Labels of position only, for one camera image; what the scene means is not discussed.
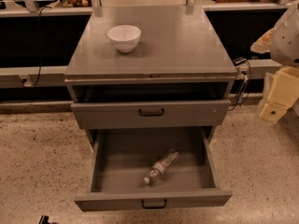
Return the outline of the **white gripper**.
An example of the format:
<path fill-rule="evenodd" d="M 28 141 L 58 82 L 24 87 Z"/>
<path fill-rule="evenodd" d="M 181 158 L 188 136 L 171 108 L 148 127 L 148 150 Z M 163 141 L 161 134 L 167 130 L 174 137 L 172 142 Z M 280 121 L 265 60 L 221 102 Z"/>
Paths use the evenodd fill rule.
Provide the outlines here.
<path fill-rule="evenodd" d="M 263 98 L 258 105 L 258 118 L 277 123 L 299 99 L 299 69 L 283 66 L 275 74 L 267 73 Z"/>

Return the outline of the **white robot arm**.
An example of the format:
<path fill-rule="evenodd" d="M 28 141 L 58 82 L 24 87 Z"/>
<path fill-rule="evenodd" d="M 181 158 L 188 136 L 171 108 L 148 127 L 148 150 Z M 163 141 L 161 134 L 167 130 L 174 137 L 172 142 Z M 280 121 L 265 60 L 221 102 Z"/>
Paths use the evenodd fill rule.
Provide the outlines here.
<path fill-rule="evenodd" d="M 275 26 L 255 41 L 250 50 L 270 53 L 281 65 L 264 79 L 258 118 L 277 123 L 299 99 L 299 2 L 293 2 Z"/>

